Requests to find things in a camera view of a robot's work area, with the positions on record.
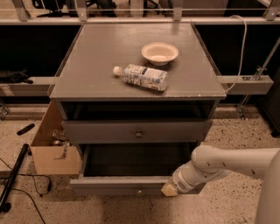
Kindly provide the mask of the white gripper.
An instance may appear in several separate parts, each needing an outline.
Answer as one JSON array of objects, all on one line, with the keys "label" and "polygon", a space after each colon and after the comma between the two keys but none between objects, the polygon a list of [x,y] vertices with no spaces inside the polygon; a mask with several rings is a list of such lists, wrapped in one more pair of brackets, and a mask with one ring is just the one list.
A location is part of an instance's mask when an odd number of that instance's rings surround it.
[{"label": "white gripper", "polygon": [[172,180],[166,182],[161,188],[163,195],[167,197],[177,196],[178,193],[189,193],[198,185],[205,182],[207,174],[196,168],[192,161],[181,165],[173,174]]}]

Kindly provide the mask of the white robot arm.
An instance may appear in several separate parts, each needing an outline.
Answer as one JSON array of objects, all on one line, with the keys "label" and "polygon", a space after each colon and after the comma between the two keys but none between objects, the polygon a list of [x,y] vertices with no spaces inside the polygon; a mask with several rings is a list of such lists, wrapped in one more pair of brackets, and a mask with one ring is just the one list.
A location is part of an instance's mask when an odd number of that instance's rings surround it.
[{"label": "white robot arm", "polygon": [[280,149],[223,150],[200,145],[164,184],[169,196],[187,194],[197,186],[238,172],[262,181],[255,224],[280,224]]}]

